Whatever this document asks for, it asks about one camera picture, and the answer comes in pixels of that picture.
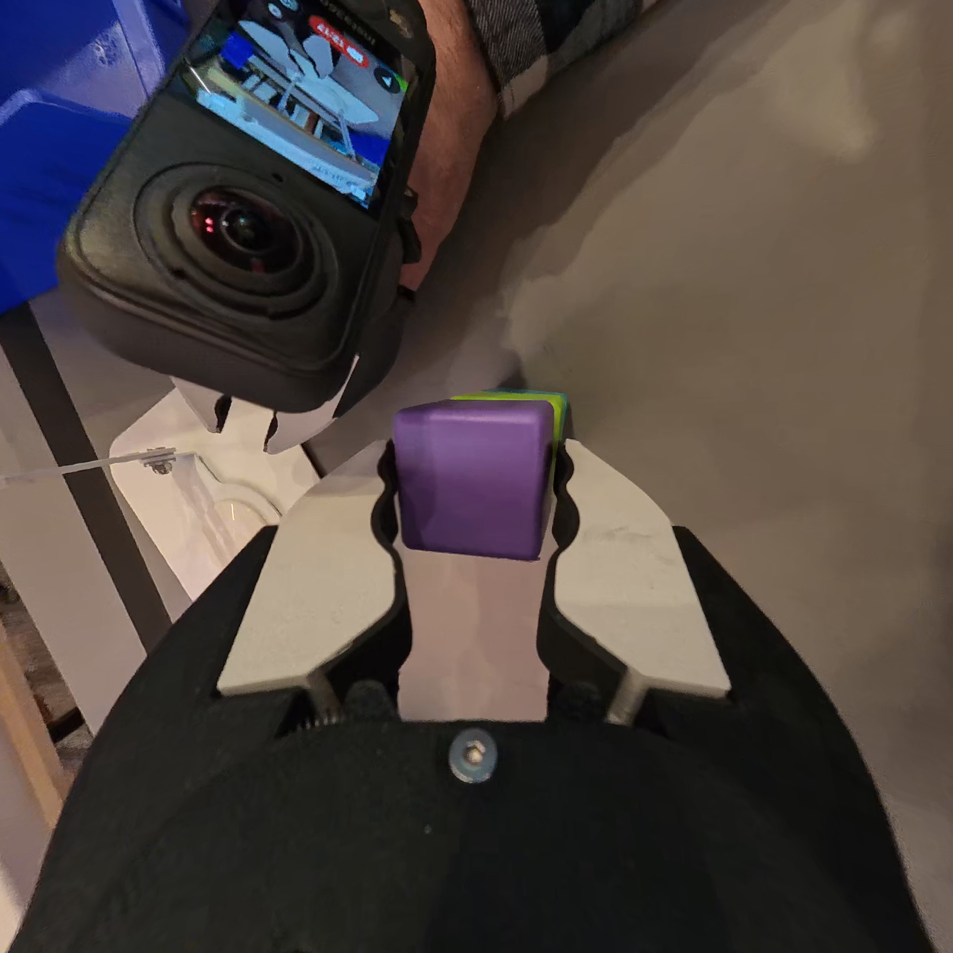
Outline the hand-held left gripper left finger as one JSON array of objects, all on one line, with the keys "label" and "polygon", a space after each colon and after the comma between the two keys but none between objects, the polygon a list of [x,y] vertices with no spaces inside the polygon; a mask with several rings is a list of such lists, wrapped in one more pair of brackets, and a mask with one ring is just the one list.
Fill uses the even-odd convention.
[{"label": "hand-held left gripper left finger", "polygon": [[412,647],[395,448],[330,472],[277,528],[218,677],[222,697],[305,691],[317,719],[398,714]]}]

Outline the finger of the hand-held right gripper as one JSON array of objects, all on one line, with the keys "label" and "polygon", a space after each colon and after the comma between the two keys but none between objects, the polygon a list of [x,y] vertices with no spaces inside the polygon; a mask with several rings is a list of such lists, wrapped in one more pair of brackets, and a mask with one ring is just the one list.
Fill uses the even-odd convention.
[{"label": "finger of the hand-held right gripper", "polygon": [[263,450],[275,456],[301,444],[327,429],[336,419],[340,401],[351,381],[358,358],[352,360],[351,368],[340,389],[327,401],[312,411],[274,411],[269,423]]},{"label": "finger of the hand-held right gripper", "polygon": [[171,377],[171,381],[204,428],[220,434],[232,408],[232,397],[177,377]]}]

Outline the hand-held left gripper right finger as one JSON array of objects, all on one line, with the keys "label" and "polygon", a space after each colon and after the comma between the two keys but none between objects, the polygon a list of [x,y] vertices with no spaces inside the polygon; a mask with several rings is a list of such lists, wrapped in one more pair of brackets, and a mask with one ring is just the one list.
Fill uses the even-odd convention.
[{"label": "hand-held left gripper right finger", "polygon": [[556,453],[552,534],[538,616],[548,721],[632,725],[654,691],[728,699],[671,520],[574,438]]}]

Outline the purple cube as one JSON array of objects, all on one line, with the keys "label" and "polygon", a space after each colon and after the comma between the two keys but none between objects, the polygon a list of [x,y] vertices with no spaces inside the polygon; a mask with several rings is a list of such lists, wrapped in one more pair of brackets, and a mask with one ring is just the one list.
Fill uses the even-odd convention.
[{"label": "purple cube", "polygon": [[546,401],[441,401],[398,411],[393,445],[411,550],[536,561],[553,409]]}]

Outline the green cube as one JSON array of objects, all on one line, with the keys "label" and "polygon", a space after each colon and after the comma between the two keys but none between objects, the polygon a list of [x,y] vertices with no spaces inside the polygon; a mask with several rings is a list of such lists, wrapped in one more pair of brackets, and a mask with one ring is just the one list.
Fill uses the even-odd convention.
[{"label": "green cube", "polygon": [[515,387],[496,387],[470,392],[451,398],[456,401],[522,400],[546,401],[553,409],[553,438],[551,440],[551,459],[545,483],[544,502],[548,505],[553,494],[555,461],[559,447],[565,439],[565,428],[569,417],[569,401],[564,393],[538,389]]}]

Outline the person's right forearm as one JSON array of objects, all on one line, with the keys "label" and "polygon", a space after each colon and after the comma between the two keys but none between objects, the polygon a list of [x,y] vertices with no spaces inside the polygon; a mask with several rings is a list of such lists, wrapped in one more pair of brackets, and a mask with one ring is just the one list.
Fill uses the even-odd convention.
[{"label": "person's right forearm", "polygon": [[478,154],[498,117],[516,113],[560,70],[631,26],[655,2],[422,1],[436,54],[435,90],[409,184],[421,260],[416,291],[452,231]]}]

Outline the grey desk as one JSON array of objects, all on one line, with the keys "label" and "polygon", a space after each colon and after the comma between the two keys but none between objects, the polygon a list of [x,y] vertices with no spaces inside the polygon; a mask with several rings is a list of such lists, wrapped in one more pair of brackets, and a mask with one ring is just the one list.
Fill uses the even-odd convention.
[{"label": "grey desk", "polygon": [[413,554],[402,713],[120,683],[14,951],[951,951],[951,2],[655,2],[487,132],[382,386],[561,391],[731,678],[548,721],[545,569]]}]

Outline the clear round pad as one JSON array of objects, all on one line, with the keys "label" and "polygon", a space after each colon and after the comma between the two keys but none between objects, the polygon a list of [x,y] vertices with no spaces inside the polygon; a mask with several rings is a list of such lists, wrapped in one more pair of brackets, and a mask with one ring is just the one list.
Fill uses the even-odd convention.
[{"label": "clear round pad", "polygon": [[262,529],[278,525],[282,514],[263,495],[239,486],[213,499],[209,518],[220,547],[234,554]]}]

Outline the blue plastic bin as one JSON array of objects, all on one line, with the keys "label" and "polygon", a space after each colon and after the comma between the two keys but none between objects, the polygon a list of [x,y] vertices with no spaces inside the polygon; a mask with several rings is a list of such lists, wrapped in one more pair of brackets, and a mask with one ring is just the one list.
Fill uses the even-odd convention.
[{"label": "blue plastic bin", "polygon": [[67,221],[190,32],[177,1],[1,3],[1,312],[56,285]]}]

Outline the teal cube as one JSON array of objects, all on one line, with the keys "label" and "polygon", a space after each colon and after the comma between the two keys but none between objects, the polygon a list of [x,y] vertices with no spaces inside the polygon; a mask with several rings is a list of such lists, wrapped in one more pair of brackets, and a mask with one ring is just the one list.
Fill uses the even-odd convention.
[{"label": "teal cube", "polygon": [[554,440],[563,441],[565,439],[570,406],[566,395],[563,393],[533,389],[494,388],[476,392],[472,395],[472,398],[475,400],[546,401],[553,408]]}]

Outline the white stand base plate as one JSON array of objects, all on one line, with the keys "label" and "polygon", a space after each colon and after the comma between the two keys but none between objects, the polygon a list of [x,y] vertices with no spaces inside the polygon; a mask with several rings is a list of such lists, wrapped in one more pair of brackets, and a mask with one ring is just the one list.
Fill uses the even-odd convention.
[{"label": "white stand base plate", "polygon": [[220,434],[209,433],[173,389],[113,440],[113,482],[191,601],[234,559],[210,524],[213,499],[247,487],[282,517],[318,483],[306,452],[264,452],[272,413],[232,399]]}]

